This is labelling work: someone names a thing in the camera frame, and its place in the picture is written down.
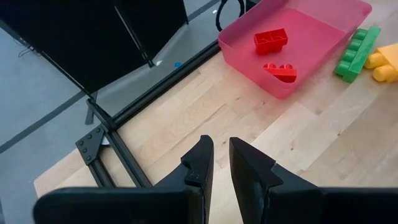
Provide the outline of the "red translucent plastic bin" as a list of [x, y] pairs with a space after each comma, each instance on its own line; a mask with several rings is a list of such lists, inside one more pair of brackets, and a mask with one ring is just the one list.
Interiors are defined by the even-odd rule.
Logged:
[[[261, 0], [218, 36], [225, 62], [272, 96], [289, 97], [321, 67], [371, 13], [361, 0]], [[256, 53], [254, 34], [285, 29], [288, 42], [280, 52]], [[285, 83], [263, 66], [291, 64], [297, 71]]]

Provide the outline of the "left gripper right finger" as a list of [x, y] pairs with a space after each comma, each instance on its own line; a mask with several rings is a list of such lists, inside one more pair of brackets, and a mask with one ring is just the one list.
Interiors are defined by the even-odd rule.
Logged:
[[244, 224], [398, 224], [398, 188], [319, 187], [237, 137], [229, 161]]

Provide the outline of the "red toy block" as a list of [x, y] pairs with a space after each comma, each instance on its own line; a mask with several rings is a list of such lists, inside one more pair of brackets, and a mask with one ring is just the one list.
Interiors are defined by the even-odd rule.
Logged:
[[263, 68], [265, 71], [285, 83], [293, 83], [297, 79], [297, 71], [291, 64], [283, 64], [280, 67], [277, 67], [273, 63], [267, 63]]
[[256, 53], [265, 55], [280, 52], [287, 45], [288, 37], [285, 29], [269, 30], [254, 34]]

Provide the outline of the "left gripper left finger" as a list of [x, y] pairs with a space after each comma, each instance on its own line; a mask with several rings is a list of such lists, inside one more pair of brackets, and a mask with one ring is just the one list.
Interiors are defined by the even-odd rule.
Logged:
[[149, 188], [66, 187], [35, 203], [35, 224], [208, 224], [214, 145], [208, 135]]

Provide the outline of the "yellow toy block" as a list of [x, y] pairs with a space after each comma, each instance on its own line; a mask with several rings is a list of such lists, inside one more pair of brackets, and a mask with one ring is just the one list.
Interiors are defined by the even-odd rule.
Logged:
[[398, 82], [398, 43], [377, 48], [364, 67], [373, 70], [373, 79], [378, 82]]

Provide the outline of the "black folding partition screen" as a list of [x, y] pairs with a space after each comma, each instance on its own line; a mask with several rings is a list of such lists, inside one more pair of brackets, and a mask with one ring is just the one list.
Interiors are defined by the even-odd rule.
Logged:
[[188, 16], [183, 0], [0, 0], [0, 20], [90, 95], [153, 67]]

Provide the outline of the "long green toy block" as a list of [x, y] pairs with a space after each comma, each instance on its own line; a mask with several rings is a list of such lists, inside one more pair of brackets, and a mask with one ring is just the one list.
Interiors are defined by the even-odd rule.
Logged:
[[380, 32], [379, 27], [355, 31], [334, 69], [344, 82], [353, 83], [361, 73]]

